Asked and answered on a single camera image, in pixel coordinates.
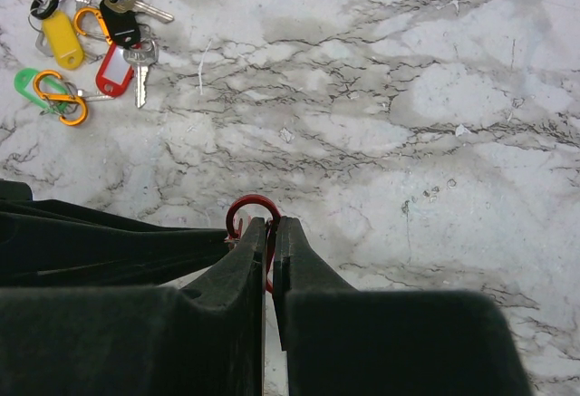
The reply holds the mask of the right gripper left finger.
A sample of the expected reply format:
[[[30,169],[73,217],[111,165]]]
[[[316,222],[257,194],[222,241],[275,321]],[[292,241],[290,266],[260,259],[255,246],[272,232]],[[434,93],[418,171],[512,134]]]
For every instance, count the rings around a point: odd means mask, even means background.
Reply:
[[[7,288],[4,395],[259,395],[266,224],[189,285]]]

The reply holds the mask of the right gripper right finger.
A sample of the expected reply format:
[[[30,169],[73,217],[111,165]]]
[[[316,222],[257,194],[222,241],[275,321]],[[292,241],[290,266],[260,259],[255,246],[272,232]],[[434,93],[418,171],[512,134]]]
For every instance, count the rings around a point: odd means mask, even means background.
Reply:
[[[276,231],[276,318],[293,395],[528,395],[508,323],[466,290],[359,291],[309,245]]]

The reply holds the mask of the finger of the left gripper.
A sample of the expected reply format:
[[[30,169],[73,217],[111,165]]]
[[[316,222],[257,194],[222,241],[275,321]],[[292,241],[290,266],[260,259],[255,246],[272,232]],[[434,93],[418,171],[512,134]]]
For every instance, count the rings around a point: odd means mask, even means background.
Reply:
[[[1,183],[3,286],[162,285],[214,265],[223,229],[159,227]]]

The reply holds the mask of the red carabiner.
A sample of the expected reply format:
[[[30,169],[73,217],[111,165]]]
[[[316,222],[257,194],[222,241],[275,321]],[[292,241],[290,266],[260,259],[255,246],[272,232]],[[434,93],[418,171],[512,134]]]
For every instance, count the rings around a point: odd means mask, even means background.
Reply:
[[[271,199],[257,194],[248,194],[238,198],[229,207],[226,214],[226,230],[227,223],[229,223],[232,219],[238,220],[242,218],[244,220],[242,236],[244,235],[244,232],[249,227],[249,224],[253,218],[252,215],[247,212],[247,207],[261,207],[269,214],[266,219],[266,290],[269,294],[273,295],[274,285],[273,281],[269,278],[269,273],[274,263],[276,251],[276,233],[282,215],[276,207],[276,204]]]

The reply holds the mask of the orange carabiner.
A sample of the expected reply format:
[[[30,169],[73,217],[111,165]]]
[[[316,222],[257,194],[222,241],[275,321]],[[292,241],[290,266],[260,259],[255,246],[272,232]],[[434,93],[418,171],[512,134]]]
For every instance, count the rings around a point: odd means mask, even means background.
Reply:
[[[75,32],[83,37],[112,44],[112,39],[102,17],[102,13],[96,7],[85,6],[78,9],[72,20],[72,26]]]
[[[60,123],[75,127],[83,124],[88,116],[89,109],[86,101],[75,90],[66,86],[65,92],[47,92],[41,84],[47,79],[55,79],[62,84],[66,83],[63,76],[55,70],[44,70],[37,73],[33,80],[35,93],[44,100],[58,115]]]

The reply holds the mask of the green tag key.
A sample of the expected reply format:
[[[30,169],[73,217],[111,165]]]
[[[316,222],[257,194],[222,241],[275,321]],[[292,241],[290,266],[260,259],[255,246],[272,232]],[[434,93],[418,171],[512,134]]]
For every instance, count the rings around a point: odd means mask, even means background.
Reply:
[[[41,108],[42,114],[73,115],[80,108],[70,101],[58,101],[57,96],[78,96],[83,101],[110,101],[112,97],[106,94],[90,93],[78,88],[61,75],[45,73],[40,77],[39,70],[24,68],[14,77],[14,89],[28,101]]]

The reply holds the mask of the red tag key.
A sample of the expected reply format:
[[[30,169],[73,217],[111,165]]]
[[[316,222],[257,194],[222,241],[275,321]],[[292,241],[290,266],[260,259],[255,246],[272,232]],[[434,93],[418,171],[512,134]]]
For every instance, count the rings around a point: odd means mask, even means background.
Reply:
[[[137,108],[147,101],[146,81],[150,66],[159,58],[159,49],[153,39],[146,39],[135,48],[125,49],[113,43],[106,53],[95,76],[95,83],[101,93],[120,97],[136,78],[134,99]]]
[[[244,220],[242,218],[235,220],[232,219],[227,223],[227,238],[225,240],[228,249],[233,250],[243,234]]]

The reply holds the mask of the yellow tag key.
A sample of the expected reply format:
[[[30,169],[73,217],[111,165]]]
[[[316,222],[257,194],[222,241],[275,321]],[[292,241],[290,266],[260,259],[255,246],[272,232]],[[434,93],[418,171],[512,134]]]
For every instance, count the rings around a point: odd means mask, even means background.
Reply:
[[[82,65],[84,51],[65,12],[55,10],[51,16],[42,20],[42,33],[60,67],[75,70]]]

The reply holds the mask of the black tag key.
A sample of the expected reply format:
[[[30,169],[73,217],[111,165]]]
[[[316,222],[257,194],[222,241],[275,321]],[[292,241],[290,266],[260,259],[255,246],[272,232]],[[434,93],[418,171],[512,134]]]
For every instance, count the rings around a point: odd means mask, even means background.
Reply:
[[[142,0],[101,0],[99,8],[111,40],[125,49],[141,41],[137,13],[146,14],[164,24],[174,21],[172,14]]]

